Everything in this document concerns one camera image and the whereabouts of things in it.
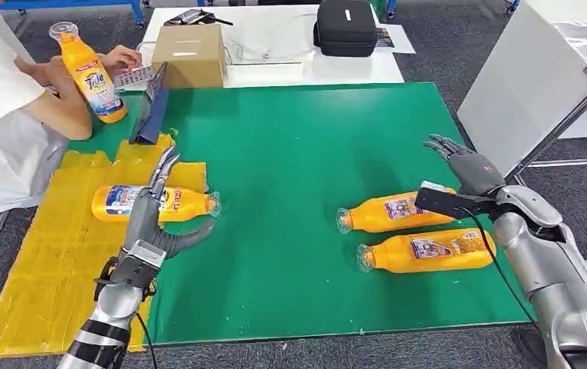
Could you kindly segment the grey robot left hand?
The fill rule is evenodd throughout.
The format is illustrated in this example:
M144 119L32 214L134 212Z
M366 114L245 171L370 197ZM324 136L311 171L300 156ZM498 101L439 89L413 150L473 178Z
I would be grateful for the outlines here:
M212 233L215 226L213 220L182 235L169 234L158 226L162 191L165 189L166 180L173 166L179 159L180 154L176 151L175 146L169 146L159 158L148 185L139 191L133 203L124 241L118 253L119 259L123 259L138 240L146 241L163 250L167 259L173 258L180 252L202 242Z

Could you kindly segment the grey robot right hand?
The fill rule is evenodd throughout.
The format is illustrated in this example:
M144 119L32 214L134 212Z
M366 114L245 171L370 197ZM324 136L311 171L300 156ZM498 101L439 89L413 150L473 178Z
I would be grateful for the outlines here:
M449 166L460 184L459 194L494 197L506 186L499 170L483 155L441 135L431 134L423 145L435 151Z

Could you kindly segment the person's left hand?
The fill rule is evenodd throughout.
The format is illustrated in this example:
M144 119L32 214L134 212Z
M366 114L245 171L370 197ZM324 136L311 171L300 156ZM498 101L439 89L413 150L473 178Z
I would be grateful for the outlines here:
M107 54L98 54L105 70L111 77L142 67L142 55L124 45L115 46Z

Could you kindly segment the person's right hand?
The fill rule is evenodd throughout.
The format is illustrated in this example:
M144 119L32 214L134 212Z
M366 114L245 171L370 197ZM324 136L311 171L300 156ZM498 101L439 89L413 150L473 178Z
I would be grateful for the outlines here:
M45 73L50 85L57 90L60 99L69 105L86 107L86 101L61 56L54 56L45 65Z

